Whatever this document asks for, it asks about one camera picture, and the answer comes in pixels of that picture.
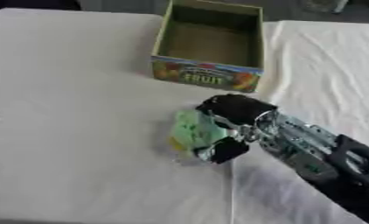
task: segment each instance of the gray background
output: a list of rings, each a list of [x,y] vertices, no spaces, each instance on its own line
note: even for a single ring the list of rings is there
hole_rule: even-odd
[[[164,13],[168,0],[79,0],[85,11],[134,13]],[[304,20],[369,23],[369,0],[354,0],[339,15],[315,13],[300,4],[305,0],[221,0],[222,2],[252,4],[264,7],[265,20]]]

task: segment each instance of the white tablecloth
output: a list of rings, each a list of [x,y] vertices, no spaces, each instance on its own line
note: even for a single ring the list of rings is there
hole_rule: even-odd
[[[173,113],[226,92],[151,78],[160,21],[0,11],[0,217],[360,223],[256,146],[232,170],[172,160]],[[369,144],[369,24],[266,26],[267,72],[256,96]]]
[[[369,24],[273,26],[260,96],[369,145]],[[235,161],[233,175],[235,224],[361,223],[256,146]]]

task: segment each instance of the box label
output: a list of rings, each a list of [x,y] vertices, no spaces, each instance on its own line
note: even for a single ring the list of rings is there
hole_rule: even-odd
[[[187,59],[153,56],[153,72],[160,80],[212,88],[254,92],[262,70],[251,67],[200,63]]]

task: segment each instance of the white table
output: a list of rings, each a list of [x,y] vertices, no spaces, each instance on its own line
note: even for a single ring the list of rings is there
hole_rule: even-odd
[[[0,11],[0,217],[360,223],[256,146],[233,169],[172,161],[166,137],[173,113],[226,92],[151,78],[160,21]],[[369,24],[266,28],[257,97],[369,144]]]
[[[173,113],[222,93],[154,80],[161,18],[0,11],[0,217],[221,223],[225,166],[181,166]]]

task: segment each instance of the cardboard box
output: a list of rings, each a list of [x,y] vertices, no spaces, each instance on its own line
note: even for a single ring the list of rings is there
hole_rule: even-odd
[[[253,92],[263,73],[262,9],[173,0],[155,44],[155,78]]]

